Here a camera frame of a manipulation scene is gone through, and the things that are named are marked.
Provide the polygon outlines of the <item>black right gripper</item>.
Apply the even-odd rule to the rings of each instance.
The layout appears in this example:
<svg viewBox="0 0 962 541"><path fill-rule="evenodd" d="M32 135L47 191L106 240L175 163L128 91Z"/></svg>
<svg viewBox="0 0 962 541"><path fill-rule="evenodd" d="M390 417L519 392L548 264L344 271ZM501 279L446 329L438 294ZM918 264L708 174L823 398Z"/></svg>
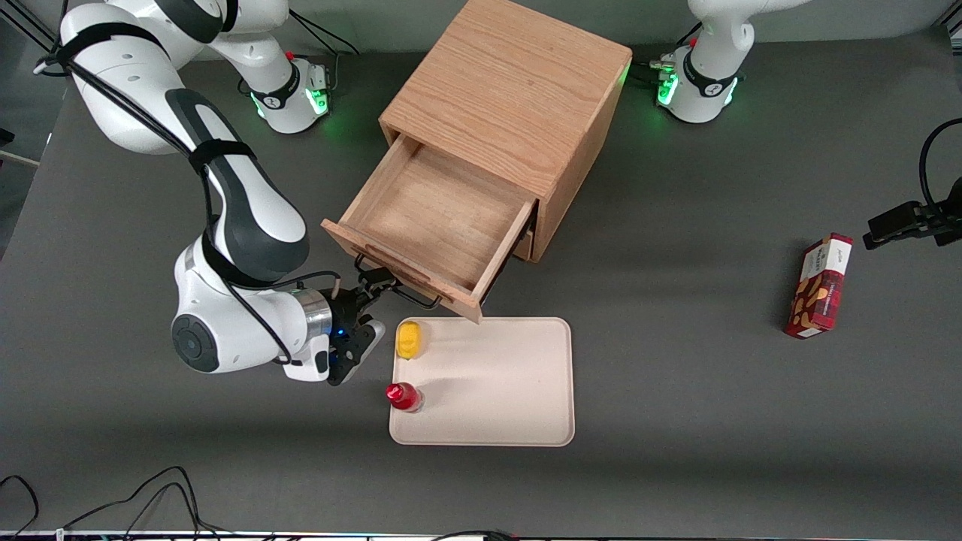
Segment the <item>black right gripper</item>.
<svg viewBox="0 0 962 541"><path fill-rule="evenodd" d="M356 288L341 290L336 298L329 299L332 309L329 385L339 386L350 380L385 336L385 326L368 315L367 310L396 287L398 278L394 275L381 275L381 268L368 268L358 272Z"/></svg>

